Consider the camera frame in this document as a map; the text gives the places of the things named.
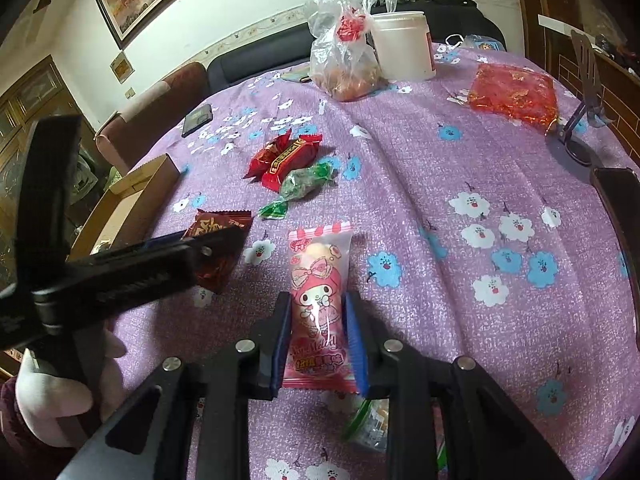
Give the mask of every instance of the white glove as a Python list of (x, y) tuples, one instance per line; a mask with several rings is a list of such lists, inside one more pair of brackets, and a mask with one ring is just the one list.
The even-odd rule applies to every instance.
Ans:
[[(113, 333), (105, 330), (104, 368), (100, 376), (100, 418), (105, 421), (124, 400), (122, 372), (114, 361), (126, 348)], [(27, 348), (22, 358), (15, 398), (27, 427), (39, 440), (53, 447), (71, 447), (56, 418), (89, 411), (94, 401), (84, 384), (38, 372), (38, 362)]]

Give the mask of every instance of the pink candy wrapper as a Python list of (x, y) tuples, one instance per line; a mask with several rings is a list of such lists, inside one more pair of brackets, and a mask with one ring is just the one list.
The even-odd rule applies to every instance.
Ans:
[(356, 392), (342, 326), (350, 222), (289, 233), (291, 343), (282, 386)]

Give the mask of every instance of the my melody character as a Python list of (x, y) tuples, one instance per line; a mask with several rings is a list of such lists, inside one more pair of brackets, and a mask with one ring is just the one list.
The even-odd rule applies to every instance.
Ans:
[(291, 271), (293, 300), (301, 307), (300, 318), (309, 337), (328, 333), (330, 323), (340, 319), (342, 279), (338, 269), (325, 257), (318, 258), (306, 269)]

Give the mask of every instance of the purple tablecloth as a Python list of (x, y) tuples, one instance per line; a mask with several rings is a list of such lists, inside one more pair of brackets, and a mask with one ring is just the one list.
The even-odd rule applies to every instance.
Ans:
[[(197, 207), (255, 213), (273, 200), (241, 177), (287, 127), (322, 133), (321, 155), (340, 176), (284, 220), (254, 221), (224, 294), (194, 288), (122, 316), (126, 385), (166, 356), (194, 360), (246, 336), (289, 286), (287, 232), (350, 220), (349, 288), (423, 354), (479, 361), (576, 478), (603, 471), (640, 409), (620, 248), (596, 191), (556, 163), (542, 134), (465, 105), (479, 62), (539, 70), (505, 53), (478, 61), (478, 52), (444, 52), (436, 79), (354, 103), (267, 73), (208, 98), (214, 118), (199, 132), (169, 131), (141, 161), (166, 152), (185, 173), (155, 236), (188, 227)], [(578, 101), (556, 89), (568, 118)], [(608, 128), (582, 122), (576, 133), (605, 165), (638, 171)], [(382, 479), (382, 454), (339, 441), (353, 405), (303, 390), (252, 401), (252, 478)]]

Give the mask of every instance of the red candy wrapper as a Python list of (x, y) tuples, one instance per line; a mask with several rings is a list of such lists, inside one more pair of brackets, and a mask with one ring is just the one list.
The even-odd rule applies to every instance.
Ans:
[(276, 193), (291, 170), (306, 168), (318, 155), (322, 135), (300, 135), (269, 166), (262, 176), (262, 185)]
[(243, 178), (253, 178), (254, 176), (262, 176), (265, 171), (269, 169), (271, 163), (280, 155), (287, 147), (291, 130), (287, 130), (286, 133), (277, 136), (271, 142), (269, 142), (263, 149), (254, 155), (249, 162), (249, 171)]
[(545, 133), (558, 120), (552, 77), (517, 66), (481, 64), (468, 102), (472, 108), (520, 119)]
[(289, 233), (291, 343), (282, 386), (356, 392), (342, 325), (350, 222)]
[[(195, 222), (185, 231), (184, 237), (196, 237), (233, 225), (248, 233), (252, 221), (251, 211), (207, 212), (198, 209)], [(212, 256), (196, 274), (198, 285), (220, 294), (238, 262), (241, 251), (242, 249), (234, 256)]]

